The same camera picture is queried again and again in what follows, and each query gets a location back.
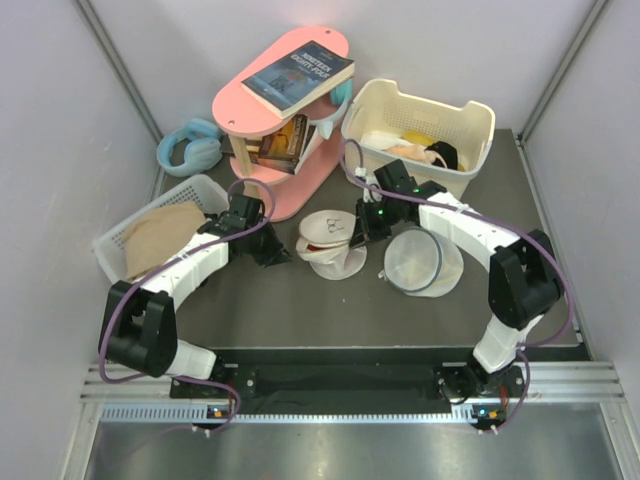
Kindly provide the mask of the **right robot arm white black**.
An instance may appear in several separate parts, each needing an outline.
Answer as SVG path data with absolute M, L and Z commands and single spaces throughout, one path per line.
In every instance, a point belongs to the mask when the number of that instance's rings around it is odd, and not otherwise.
M 351 177 L 374 196 L 356 202 L 352 246 L 384 240 L 396 224 L 413 223 L 452 242 L 487 271 L 491 318 L 464 368 L 463 394 L 492 394 L 528 346 L 531 330 L 569 295 L 549 237 L 541 230 L 525 233 L 484 216 L 434 181 L 418 184 L 400 160 L 377 169 L 374 176 L 374 184 Z

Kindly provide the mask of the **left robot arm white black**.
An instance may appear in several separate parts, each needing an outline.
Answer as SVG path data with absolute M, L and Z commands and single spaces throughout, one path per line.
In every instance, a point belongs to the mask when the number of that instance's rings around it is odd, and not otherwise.
M 292 260 L 270 223 L 271 212 L 257 198 L 235 193 L 227 210 L 210 216 L 187 245 L 163 265 L 130 283 L 120 280 L 107 296 L 98 344 L 103 381 L 108 360 L 158 378 L 188 377 L 205 396 L 226 387 L 227 374 L 216 366 L 216 354 L 180 340 L 176 312 L 179 306 L 215 272 L 241 255 L 261 267 Z

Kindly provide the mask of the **beige trim mesh laundry bag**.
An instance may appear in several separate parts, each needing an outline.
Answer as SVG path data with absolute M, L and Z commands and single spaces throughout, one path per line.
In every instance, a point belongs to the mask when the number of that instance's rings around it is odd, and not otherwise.
M 341 210 L 321 210 L 304 217 L 298 227 L 298 256 L 320 277 L 340 281 L 357 274 L 365 265 L 367 249 L 351 248 L 355 215 Z M 307 245 L 327 247 L 309 251 Z

